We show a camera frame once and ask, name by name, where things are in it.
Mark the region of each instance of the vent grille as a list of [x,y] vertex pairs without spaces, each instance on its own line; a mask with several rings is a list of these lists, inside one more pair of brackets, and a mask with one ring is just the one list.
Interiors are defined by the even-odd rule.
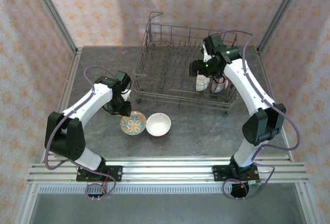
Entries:
[[[39,194],[83,194],[85,185],[41,185]],[[225,186],[226,193],[232,191],[232,186]],[[101,188],[92,186],[88,189],[88,193],[100,194]],[[210,194],[222,193],[221,184],[207,185],[136,185],[125,184],[117,185],[113,194]]]

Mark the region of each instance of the bowl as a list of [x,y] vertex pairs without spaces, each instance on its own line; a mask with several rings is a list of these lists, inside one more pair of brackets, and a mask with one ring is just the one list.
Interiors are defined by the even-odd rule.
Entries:
[[122,117],[120,127],[128,135],[140,134],[146,126],[146,118],[141,112],[131,111],[129,117]]
[[169,132],[171,120],[164,113],[155,113],[146,121],[146,130],[150,135],[162,136]]
[[203,75],[197,75],[196,77],[196,91],[201,92],[207,89],[207,86],[210,82],[210,78],[207,78]]
[[229,84],[228,79],[224,79],[224,80],[217,79],[217,82],[220,82],[220,83],[216,83],[215,81],[212,82],[211,93],[213,93],[213,94],[220,93],[222,90],[226,89]]

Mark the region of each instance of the wire dish rack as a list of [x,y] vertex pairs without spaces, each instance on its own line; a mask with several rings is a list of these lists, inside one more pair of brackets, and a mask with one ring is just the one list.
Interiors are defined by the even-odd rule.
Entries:
[[[154,23],[160,15],[162,12],[150,13],[134,69],[137,103],[149,99],[228,112],[238,97],[231,82],[225,90],[212,94],[212,79],[206,90],[196,92],[196,78],[189,77],[190,62],[203,59],[203,39],[220,31]],[[224,33],[223,40],[233,46],[237,34]]]

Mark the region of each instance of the black mounting plate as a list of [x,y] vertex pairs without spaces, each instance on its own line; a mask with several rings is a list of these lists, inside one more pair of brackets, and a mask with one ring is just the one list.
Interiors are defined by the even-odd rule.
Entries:
[[[123,167],[122,166],[105,166],[105,174],[112,176],[117,182],[122,181]],[[95,182],[104,181],[106,177],[90,173],[84,169],[78,169],[77,178],[78,182]]]
[[243,174],[233,176],[230,165],[215,165],[212,167],[214,181],[225,181],[227,179],[238,179],[240,181],[259,180],[259,172],[256,165],[251,165],[251,169]]

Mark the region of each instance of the cable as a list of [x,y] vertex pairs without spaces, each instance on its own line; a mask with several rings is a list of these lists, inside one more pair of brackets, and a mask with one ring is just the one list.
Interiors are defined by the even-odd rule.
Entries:
[[112,113],[109,111],[109,109],[106,109],[104,106],[102,106],[102,109],[105,110],[106,112],[112,114]]
[[[251,86],[253,87],[253,89],[257,92],[257,94],[259,95],[259,97],[261,98],[262,101],[264,101],[270,108],[272,108],[274,111],[276,111],[279,115],[283,116],[291,125],[292,127],[294,128],[296,134],[297,134],[297,143],[295,146],[293,146],[292,148],[283,148],[283,147],[279,147],[279,146],[276,146],[276,145],[272,145],[272,144],[262,144],[258,149],[257,151],[253,154],[252,158],[251,158],[251,161],[254,162],[255,158],[257,157],[257,155],[260,153],[260,151],[265,148],[265,147],[271,147],[271,148],[276,148],[276,149],[280,149],[280,150],[284,150],[284,151],[293,151],[295,149],[297,149],[300,145],[300,142],[301,142],[301,135],[300,135],[300,132],[299,132],[299,129],[298,127],[296,126],[296,124],[294,123],[294,121],[288,116],[286,115],[285,113],[283,113],[282,111],[280,111],[278,108],[274,107],[271,103],[269,103],[263,96],[263,94],[260,93],[260,91],[258,90],[258,88],[256,87],[256,85],[254,85],[254,82],[252,81],[252,79],[250,78],[249,76],[249,73],[247,72],[246,70],[246,59],[245,59],[245,51],[246,51],[246,48],[248,46],[248,44],[252,41],[252,39],[254,38],[253,34],[252,33],[249,33],[249,32],[245,32],[245,31],[241,31],[241,30],[229,30],[229,31],[224,31],[224,32],[221,32],[219,34],[222,34],[222,33],[226,33],[226,32],[241,32],[241,33],[245,33],[247,35],[250,35],[251,38],[246,42],[246,44],[244,45],[244,48],[243,48],[243,53],[242,53],[242,66],[243,66],[243,70],[244,70],[244,73],[246,75],[246,78],[248,79],[249,83],[251,84]],[[259,164],[259,163],[256,163],[254,162],[255,165],[257,166],[265,166],[265,165],[262,165],[262,164]],[[223,182],[223,185],[222,185],[222,192],[223,194],[225,195],[225,197],[229,198],[229,199],[233,199],[233,200],[244,200],[244,199],[250,199],[250,198],[253,198],[255,197],[256,195],[258,195],[262,189],[265,187],[265,185],[268,183],[268,181],[270,180],[270,178],[273,176],[274,172],[275,172],[275,165],[267,165],[267,167],[272,167],[272,171],[271,173],[269,174],[267,180],[264,182],[263,185],[261,185],[261,187],[251,196],[248,196],[248,197],[242,197],[242,198],[235,198],[233,197],[232,195],[228,195],[226,192],[225,192],[225,184],[229,181],[235,181],[235,182],[238,182],[240,185],[243,185],[244,186],[244,189],[245,189],[245,192],[246,192],[246,187],[244,185],[244,183],[240,180],[237,180],[237,179],[227,179]]]
[[108,179],[109,179],[109,177],[106,177],[105,178],[105,180],[102,182],[102,184],[101,184],[101,186],[103,186],[107,181],[108,181]]
[[49,152],[50,152],[50,148],[51,148],[51,144],[52,144],[52,141],[53,141],[53,138],[54,138],[54,136],[55,136],[55,134],[56,134],[56,132],[60,129],[60,127],[62,126],[62,124],[73,114],[73,113],[75,113],[78,109],[80,109],[84,104],[86,104],[92,97],[93,97],[93,95],[94,95],[94,93],[95,93],[95,87],[94,87],[94,84],[93,84],[93,82],[87,77],[87,75],[86,75],[86,72],[90,69],[90,68],[100,68],[100,69],[102,69],[102,70],[105,70],[106,72],[108,72],[112,77],[114,77],[113,76],[113,74],[109,71],[109,70],[107,70],[106,68],[103,68],[103,67],[101,67],[101,66],[89,66],[89,67],[87,67],[85,70],[84,70],[84,77],[85,77],[85,79],[92,85],[92,92],[91,92],[91,94],[87,97],[87,99],[85,99],[80,105],[78,105],[74,110],[72,110],[71,112],[69,112],[66,116],[64,116],[64,118],[58,123],[58,125],[55,127],[55,129],[53,130],[53,132],[51,133],[51,135],[50,135],[50,137],[49,137],[49,139],[48,139],[48,143],[47,143],[47,146],[46,146],[46,153],[45,153],[45,159],[44,159],[44,162],[45,162],[45,166],[46,166],[46,168],[48,169],[48,170],[54,170],[54,169],[56,169],[56,168],[58,168],[59,166],[61,166],[63,163],[65,163],[65,162],[68,162],[68,161],[70,161],[71,163],[73,163],[74,165],[76,165],[76,166],[78,166],[78,167],[80,167],[80,168],[82,168],[82,169],[84,169],[84,170],[86,170],[86,171],[89,171],[90,173],[93,173],[93,174],[96,174],[96,175],[100,175],[100,176],[104,176],[104,177],[108,177],[109,179],[111,179],[112,181],[113,181],[113,187],[107,192],[106,191],[106,189],[101,185],[101,184],[98,184],[98,183],[92,183],[92,184],[89,184],[89,185],[87,185],[87,187],[86,187],[86,189],[85,189],[85,195],[88,197],[88,198],[90,198],[90,199],[92,199],[92,200],[94,200],[94,197],[91,197],[91,196],[89,196],[88,195],[88,188],[90,187],[90,186],[93,186],[93,185],[98,185],[98,186],[100,186],[103,190],[104,190],[104,194],[102,195],[102,196],[100,196],[100,197],[98,197],[98,200],[101,200],[102,198],[104,198],[104,197],[106,197],[106,196],[108,196],[113,190],[114,190],[114,188],[115,188],[115,186],[116,186],[116,180],[111,176],[111,175],[108,175],[108,174],[104,174],[104,173],[100,173],[100,172],[98,172],[98,171],[94,171],[94,170],[91,170],[91,169],[89,169],[89,168],[87,168],[87,167],[84,167],[84,166],[82,166],[82,165],[80,165],[80,164],[78,164],[78,163],[76,163],[76,162],[74,162],[74,161],[72,161],[72,160],[70,160],[70,159],[66,159],[66,160],[62,160],[61,162],[59,162],[56,166],[50,166],[49,165],[49,161],[48,161],[48,154],[49,154]]
[[213,79],[213,81],[215,81],[217,84],[223,84],[223,83],[226,81],[226,79],[225,79],[225,77],[224,77],[224,76],[222,76],[222,77],[221,77],[221,79],[223,79],[223,81],[222,81],[222,82],[218,82],[218,81],[215,79],[215,77],[214,77],[214,76],[212,76],[212,79]]
[[127,94],[128,91],[130,90],[130,87],[132,87],[132,80],[129,81],[129,88],[126,92],[122,92],[122,94]]

